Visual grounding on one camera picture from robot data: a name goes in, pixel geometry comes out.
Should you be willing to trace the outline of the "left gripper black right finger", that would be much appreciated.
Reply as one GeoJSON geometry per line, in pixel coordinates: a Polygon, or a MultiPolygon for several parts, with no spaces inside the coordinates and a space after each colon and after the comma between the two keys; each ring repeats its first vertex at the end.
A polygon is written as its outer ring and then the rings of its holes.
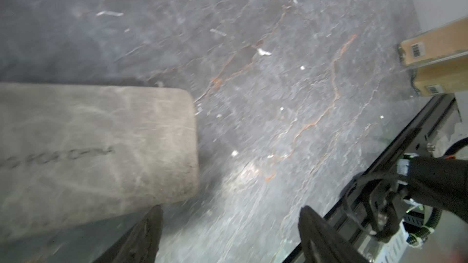
{"type": "Polygon", "coordinates": [[[307,263],[368,263],[311,207],[301,208],[299,236],[307,263]]]}

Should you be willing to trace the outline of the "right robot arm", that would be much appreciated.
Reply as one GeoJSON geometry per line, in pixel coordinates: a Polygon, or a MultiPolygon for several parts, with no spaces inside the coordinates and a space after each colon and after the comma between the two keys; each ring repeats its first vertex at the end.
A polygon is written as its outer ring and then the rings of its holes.
{"type": "Polygon", "coordinates": [[[399,180],[418,203],[449,211],[468,221],[468,162],[452,158],[413,157],[397,162],[399,180]]]}

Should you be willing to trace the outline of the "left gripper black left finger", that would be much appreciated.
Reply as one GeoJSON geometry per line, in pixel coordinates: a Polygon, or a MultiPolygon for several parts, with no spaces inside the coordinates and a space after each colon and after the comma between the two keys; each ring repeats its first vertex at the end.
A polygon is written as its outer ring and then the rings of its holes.
{"type": "Polygon", "coordinates": [[[154,263],[163,230],[163,209],[153,207],[94,263],[154,263]]]}

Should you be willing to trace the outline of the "grey rectangular eyeglass case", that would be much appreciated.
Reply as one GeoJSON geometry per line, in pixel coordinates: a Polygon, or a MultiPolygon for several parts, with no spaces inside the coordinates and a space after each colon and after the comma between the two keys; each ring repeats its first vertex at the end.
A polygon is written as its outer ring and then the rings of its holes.
{"type": "Polygon", "coordinates": [[[189,92],[1,84],[1,242],[181,202],[198,187],[189,92]]]}

